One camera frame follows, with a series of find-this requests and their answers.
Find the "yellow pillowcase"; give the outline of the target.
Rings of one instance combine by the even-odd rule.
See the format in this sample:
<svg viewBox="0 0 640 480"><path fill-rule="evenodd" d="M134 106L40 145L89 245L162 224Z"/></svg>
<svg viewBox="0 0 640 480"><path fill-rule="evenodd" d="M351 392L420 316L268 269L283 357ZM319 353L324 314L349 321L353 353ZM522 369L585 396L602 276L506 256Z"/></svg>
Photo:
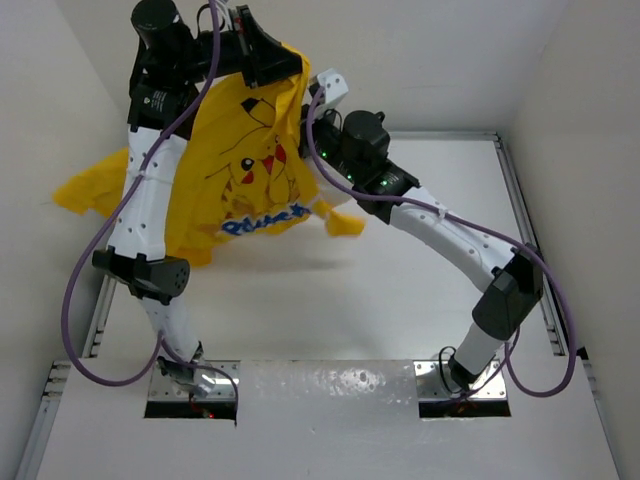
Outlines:
<svg viewBox="0 0 640 480"><path fill-rule="evenodd" d="M169 256L207 265L214 249L252 235L278 235L318 217L334 237L357 236L361 218L339 211L346 196L298 153L301 107L311 64L301 74L249 88L224 78L207 92L179 162L165 227ZM128 146L72 177L53 196L74 213L111 216L122 199Z"/></svg>

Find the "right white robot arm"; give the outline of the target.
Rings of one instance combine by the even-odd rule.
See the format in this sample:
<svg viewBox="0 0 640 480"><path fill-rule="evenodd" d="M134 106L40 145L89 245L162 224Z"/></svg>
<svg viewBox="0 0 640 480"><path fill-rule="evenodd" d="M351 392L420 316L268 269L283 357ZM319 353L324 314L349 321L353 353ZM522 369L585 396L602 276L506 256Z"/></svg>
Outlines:
<svg viewBox="0 0 640 480"><path fill-rule="evenodd" d="M475 230L437 203L415 176L389 159L382 113L358 110L340 127L331 113L306 106L302 114L301 149L332 186L433 249L480 291L468 333L441 371L441 384L451 394L470 390L542 297L543 272L532 248Z"/></svg>

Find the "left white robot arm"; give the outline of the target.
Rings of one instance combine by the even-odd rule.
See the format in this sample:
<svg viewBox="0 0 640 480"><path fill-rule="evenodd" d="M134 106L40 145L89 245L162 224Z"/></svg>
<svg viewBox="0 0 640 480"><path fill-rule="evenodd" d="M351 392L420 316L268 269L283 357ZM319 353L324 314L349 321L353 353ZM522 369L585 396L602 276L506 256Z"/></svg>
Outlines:
<svg viewBox="0 0 640 480"><path fill-rule="evenodd" d="M302 70L300 55L268 35L246 5L231 7L229 30L192 34L172 1L140 1L131 14L139 45L129 81L128 157L114 229L92 264L124 284L145 310L163 350L161 372L195 397L214 392L221 370L202 357L183 292L187 260L169 256L165 227L175 175L206 94L199 82L239 73L246 86Z"/></svg>

